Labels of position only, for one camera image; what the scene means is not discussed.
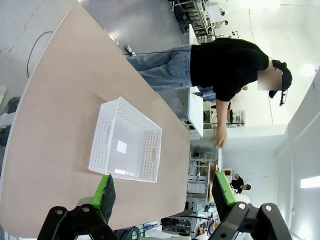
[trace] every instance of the brown tabletop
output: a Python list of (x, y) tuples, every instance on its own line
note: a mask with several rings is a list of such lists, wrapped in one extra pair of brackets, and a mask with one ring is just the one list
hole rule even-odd
[(157, 183), (114, 180), (110, 227), (183, 211), (187, 129), (92, 17), (71, 11), (45, 49), (11, 130), (0, 198), (0, 223), (9, 234), (36, 238), (50, 208), (72, 210), (94, 195), (102, 175), (88, 164), (100, 105), (119, 96), (162, 128), (162, 142)]

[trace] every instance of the blue jeans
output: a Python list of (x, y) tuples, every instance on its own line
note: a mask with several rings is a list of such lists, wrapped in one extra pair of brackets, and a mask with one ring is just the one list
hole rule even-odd
[[(190, 78), (191, 45), (174, 47), (159, 53), (138, 54), (126, 58), (143, 79), (155, 90), (188, 89), (192, 87)], [(212, 87), (202, 88), (195, 93), (213, 104), (216, 94)]]

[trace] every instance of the hand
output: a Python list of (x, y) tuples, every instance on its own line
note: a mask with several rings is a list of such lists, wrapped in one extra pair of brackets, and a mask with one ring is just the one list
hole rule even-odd
[(214, 139), (214, 146), (216, 146), (217, 148), (224, 148), (227, 144), (227, 140), (227, 126), (225, 124), (218, 124), (216, 136)]

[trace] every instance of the equipment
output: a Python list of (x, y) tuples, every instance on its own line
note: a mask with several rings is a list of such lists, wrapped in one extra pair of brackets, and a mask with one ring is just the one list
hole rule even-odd
[[(209, 240), (234, 240), (240, 232), (250, 233), (254, 240), (292, 239), (275, 204), (265, 203), (256, 208), (250, 203), (235, 202), (224, 173), (215, 174), (212, 195), (222, 221)], [(92, 205), (83, 204), (72, 211), (62, 206), (51, 208), (37, 239), (75, 240), (78, 235), (89, 235), (93, 240), (118, 240), (108, 226), (115, 199), (113, 179), (111, 175), (104, 176)]]

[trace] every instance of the man in black shirt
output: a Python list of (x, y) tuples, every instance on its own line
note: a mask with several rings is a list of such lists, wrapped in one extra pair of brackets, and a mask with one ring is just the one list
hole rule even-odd
[(234, 189), (238, 190), (238, 193), (240, 194), (242, 190), (250, 190), (251, 185), (249, 184), (244, 184), (244, 180), (238, 175), (235, 175), (236, 180), (231, 181), (231, 185), (233, 186)]
[(197, 86), (201, 97), (214, 99), (217, 111), (215, 145), (221, 148), (228, 138), (228, 105), (239, 89), (257, 81), (259, 74), (270, 86), (267, 90), (273, 98), (277, 90), (286, 91), (292, 82), (285, 62), (269, 60), (257, 45), (242, 39), (221, 37), (201, 45), (139, 54), (127, 60), (157, 92)]

